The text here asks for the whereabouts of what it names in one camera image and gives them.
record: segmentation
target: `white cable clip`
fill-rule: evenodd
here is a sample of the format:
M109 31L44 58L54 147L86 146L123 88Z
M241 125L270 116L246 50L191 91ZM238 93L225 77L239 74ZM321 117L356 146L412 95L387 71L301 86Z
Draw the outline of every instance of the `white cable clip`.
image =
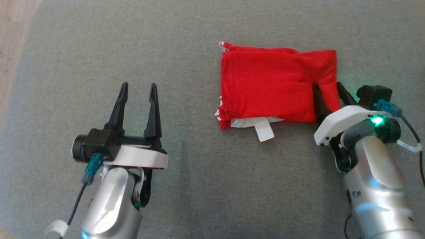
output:
M406 148L407 150L409 150L411 152L414 152L414 153L419 153L419 151L422 150L421 143L418 143L418 145L415 147L415 146L408 145L405 142L403 142L403 141L401 141L401 140L398 139L397 140L397 144L400 145L400 146L402 146L402 147L404 147L404 148Z
M69 226L68 224L66 224L66 222L62 220L56 220L52 222L52 224L50 224L50 226L46 229L46 232L44 233L44 238L46 238L46 235L52 231L60 233L60 236L63 237L66 231L68 230L68 227Z

